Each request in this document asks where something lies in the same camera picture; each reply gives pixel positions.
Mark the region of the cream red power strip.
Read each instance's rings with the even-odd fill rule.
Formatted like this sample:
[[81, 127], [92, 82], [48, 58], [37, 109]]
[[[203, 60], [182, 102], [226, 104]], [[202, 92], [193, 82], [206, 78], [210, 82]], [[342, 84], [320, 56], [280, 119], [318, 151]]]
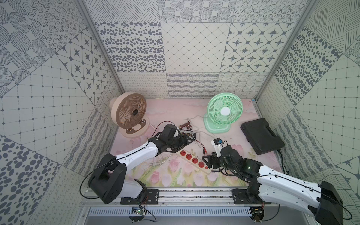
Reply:
[[184, 159], [186, 162], [190, 163], [196, 169], [199, 169], [206, 174], [212, 173], [212, 170], [205, 164], [205, 162], [195, 155], [185, 150], [180, 150], [176, 154], [179, 155], [181, 159]]

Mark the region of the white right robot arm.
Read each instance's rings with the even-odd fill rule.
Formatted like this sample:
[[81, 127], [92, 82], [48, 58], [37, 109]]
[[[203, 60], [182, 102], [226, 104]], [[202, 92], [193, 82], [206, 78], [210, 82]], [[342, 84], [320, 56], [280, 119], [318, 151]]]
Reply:
[[247, 190], [233, 189], [234, 203], [241, 199], [250, 204], [276, 203], [313, 216], [321, 225], [342, 225], [343, 201], [334, 186], [326, 181], [321, 184], [303, 181], [278, 172], [261, 162], [243, 158], [231, 146], [204, 156], [209, 169], [218, 169], [248, 183]]

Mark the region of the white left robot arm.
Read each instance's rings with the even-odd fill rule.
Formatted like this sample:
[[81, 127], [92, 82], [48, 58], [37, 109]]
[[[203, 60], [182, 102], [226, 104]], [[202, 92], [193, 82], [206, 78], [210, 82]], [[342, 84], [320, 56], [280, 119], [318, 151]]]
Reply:
[[164, 152], [181, 151], [195, 142], [196, 136], [192, 132], [181, 132], [173, 124], [167, 124], [162, 132], [155, 134], [145, 144], [132, 151], [118, 156], [106, 154], [92, 171], [88, 186], [105, 204], [113, 202], [118, 197], [141, 204], [147, 198], [147, 187], [137, 179], [126, 181], [126, 175], [144, 161]]

